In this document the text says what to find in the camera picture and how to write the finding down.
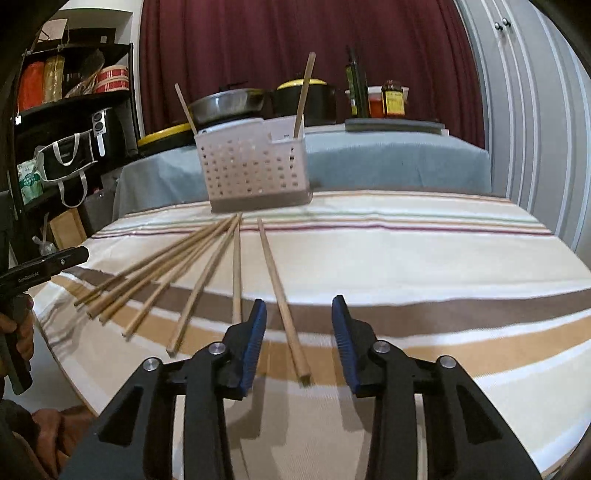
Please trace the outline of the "person's left hand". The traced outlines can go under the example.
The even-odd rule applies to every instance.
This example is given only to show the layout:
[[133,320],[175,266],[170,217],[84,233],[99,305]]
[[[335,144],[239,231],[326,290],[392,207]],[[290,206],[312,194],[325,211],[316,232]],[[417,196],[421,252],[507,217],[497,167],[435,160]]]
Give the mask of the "person's left hand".
[[34,355],[34,302],[28,294],[20,295],[19,301],[21,305],[18,310],[18,321],[1,314],[1,333],[16,335],[16,349],[22,359],[29,362]]

